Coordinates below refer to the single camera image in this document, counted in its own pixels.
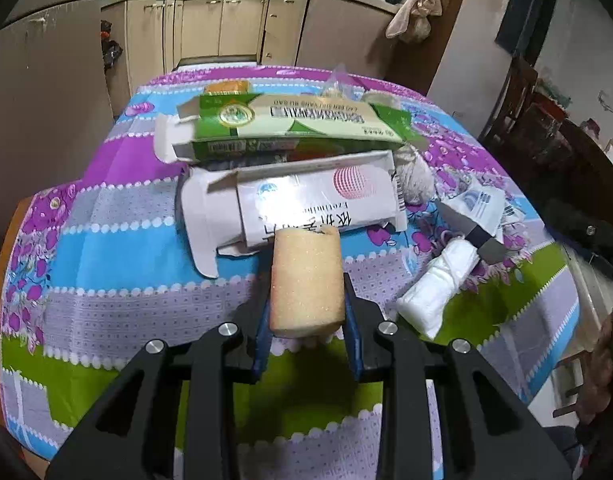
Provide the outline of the white rolled plastic bag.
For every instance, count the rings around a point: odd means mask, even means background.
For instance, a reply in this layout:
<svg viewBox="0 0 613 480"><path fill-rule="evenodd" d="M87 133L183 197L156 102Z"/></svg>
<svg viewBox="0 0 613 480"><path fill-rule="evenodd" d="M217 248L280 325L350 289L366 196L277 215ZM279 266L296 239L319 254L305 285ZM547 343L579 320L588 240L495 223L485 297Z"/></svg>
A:
<svg viewBox="0 0 613 480"><path fill-rule="evenodd" d="M418 333L435 339L443 323L444 308L479 260L477 248L464 237L450 240L416 283L395 300L399 315Z"/></svg>

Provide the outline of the yellow sponge block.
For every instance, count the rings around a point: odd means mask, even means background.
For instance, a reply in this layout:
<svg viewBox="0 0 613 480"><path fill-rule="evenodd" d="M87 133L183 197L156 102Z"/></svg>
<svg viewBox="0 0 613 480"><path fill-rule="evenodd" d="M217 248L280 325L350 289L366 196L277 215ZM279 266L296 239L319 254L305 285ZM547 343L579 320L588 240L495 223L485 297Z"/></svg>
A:
<svg viewBox="0 0 613 480"><path fill-rule="evenodd" d="M345 320L345 282L335 226L275 233L270 328L280 338L334 333Z"/></svg>

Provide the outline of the floral purple blue tablecloth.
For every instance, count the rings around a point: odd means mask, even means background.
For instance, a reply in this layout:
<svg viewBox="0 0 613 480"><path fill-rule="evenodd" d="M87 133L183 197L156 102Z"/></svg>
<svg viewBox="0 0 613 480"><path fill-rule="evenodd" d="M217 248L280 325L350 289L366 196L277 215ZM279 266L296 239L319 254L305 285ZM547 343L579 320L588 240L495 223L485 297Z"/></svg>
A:
<svg viewBox="0 0 613 480"><path fill-rule="evenodd" d="M0 404L10 433L52 458L71 429L150 339L183 344L226 320L250 295L258 256L195 269L174 200L180 164L154 154L154 125L212 82L256 92L317 94L326 70L285 66L177 70L142 84L79 180L37 193L16 229L0 300ZM501 188L517 219L512 257L480 264L448 304L438 341L470 341L523 401L540 391L579 321L561 250L497 161L419 93L352 76L352 91L395 96L427 136L443 194ZM238 386L236 427L247 479L374 477L381 388L353 379L340 336L275 340L262 379Z"/></svg>

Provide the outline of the white pink medicine box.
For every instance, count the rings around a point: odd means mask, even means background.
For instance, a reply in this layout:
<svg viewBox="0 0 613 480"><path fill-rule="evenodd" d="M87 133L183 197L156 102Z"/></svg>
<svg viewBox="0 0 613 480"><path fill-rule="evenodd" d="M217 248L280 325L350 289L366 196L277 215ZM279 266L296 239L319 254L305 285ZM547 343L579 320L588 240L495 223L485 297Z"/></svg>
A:
<svg viewBox="0 0 613 480"><path fill-rule="evenodd" d="M389 223L402 232L409 223L389 151L224 171L192 167L178 197L192 261L206 278L218 277L220 252L250 255L278 230Z"/></svg>

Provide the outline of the green white carton box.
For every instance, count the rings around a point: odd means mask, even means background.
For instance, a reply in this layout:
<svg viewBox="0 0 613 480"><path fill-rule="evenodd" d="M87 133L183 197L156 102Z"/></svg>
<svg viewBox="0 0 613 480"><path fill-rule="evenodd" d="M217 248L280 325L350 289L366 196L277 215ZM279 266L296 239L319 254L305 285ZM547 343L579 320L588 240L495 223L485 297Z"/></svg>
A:
<svg viewBox="0 0 613 480"><path fill-rule="evenodd" d="M173 116L158 115L154 127L154 154L166 164L258 154L302 160L407 145L428 146L407 110L313 94L203 93Z"/></svg>

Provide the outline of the orange white paper package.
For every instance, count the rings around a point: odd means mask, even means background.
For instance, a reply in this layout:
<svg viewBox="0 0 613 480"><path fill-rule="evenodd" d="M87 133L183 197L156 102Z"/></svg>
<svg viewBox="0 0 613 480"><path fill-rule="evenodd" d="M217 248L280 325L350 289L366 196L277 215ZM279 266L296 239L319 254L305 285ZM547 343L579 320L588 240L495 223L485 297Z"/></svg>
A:
<svg viewBox="0 0 613 480"><path fill-rule="evenodd" d="M207 84L204 94L246 94L251 92L250 82L244 79L227 79Z"/></svg>

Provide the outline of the hanging pink cloth bags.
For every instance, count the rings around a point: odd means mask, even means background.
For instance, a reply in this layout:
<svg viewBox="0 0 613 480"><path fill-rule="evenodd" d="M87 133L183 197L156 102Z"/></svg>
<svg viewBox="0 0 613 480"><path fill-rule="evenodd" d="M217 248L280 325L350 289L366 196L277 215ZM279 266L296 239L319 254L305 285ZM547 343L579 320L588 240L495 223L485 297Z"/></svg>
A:
<svg viewBox="0 0 613 480"><path fill-rule="evenodd" d="M442 14L441 0L407 0L388 24L386 38L421 44L431 32L429 18L439 18Z"/></svg>

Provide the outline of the black handled knife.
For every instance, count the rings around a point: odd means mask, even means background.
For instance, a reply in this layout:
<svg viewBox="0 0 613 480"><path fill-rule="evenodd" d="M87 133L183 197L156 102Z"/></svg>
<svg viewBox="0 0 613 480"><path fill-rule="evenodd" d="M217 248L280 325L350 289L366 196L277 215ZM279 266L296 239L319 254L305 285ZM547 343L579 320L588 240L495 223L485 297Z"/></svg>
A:
<svg viewBox="0 0 613 480"><path fill-rule="evenodd" d="M509 250L504 245L503 235L499 228L495 228L490 234L475 220L460 214L449 205L439 202L437 207L441 218L447 222L447 225L453 231L463 234L486 263L500 263L509 256Z"/></svg>

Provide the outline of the beige kitchen cabinets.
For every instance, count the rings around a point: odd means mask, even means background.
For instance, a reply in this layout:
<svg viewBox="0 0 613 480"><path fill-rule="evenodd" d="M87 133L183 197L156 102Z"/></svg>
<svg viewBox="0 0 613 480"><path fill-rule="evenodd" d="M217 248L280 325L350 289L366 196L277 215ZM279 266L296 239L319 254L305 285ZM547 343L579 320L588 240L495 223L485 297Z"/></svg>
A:
<svg viewBox="0 0 613 480"><path fill-rule="evenodd" d="M113 114L140 86L180 66L256 62L383 79L397 13L379 0L101 0L123 52L107 70Z"/></svg>

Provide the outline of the dark wooden chair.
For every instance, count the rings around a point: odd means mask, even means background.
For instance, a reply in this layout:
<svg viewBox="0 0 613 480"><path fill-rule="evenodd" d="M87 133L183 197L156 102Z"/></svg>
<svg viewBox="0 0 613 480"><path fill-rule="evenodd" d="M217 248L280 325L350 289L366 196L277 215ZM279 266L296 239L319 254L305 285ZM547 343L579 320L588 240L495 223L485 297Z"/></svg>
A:
<svg viewBox="0 0 613 480"><path fill-rule="evenodd" d="M528 107L538 82L538 72L522 56L515 56L503 84L503 91L480 136L488 150L504 142Z"/></svg>

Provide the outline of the grey crumpled tissue ball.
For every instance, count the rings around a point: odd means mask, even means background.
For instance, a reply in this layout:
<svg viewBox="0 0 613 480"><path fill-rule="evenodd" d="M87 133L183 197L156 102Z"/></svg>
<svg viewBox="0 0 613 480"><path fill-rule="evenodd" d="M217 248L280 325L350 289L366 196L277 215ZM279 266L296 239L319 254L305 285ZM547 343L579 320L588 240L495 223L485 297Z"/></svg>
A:
<svg viewBox="0 0 613 480"><path fill-rule="evenodd" d="M404 145L393 153L393 158L405 203L420 205L433 200L435 176L418 149L411 144Z"/></svg>

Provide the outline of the white blue plastic mailer bag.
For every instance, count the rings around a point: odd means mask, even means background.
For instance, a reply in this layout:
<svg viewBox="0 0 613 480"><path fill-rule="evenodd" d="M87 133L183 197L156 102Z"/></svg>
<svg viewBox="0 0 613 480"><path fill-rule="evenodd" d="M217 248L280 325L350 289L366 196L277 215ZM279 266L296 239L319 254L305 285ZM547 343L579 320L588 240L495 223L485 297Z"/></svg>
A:
<svg viewBox="0 0 613 480"><path fill-rule="evenodd" d="M438 204L442 219L465 235L485 232L502 240L504 226L523 221L526 214L512 204L505 192L495 186L473 182L463 193L444 198Z"/></svg>

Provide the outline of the dark wooden dining table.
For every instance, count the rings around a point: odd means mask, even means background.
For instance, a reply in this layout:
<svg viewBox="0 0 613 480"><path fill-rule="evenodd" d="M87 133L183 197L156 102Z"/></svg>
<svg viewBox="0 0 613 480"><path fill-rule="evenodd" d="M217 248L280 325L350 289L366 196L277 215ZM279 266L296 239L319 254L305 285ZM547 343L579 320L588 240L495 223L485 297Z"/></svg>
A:
<svg viewBox="0 0 613 480"><path fill-rule="evenodd" d="M504 142L507 170L555 237L613 265L613 164L566 119L548 129L530 107Z"/></svg>

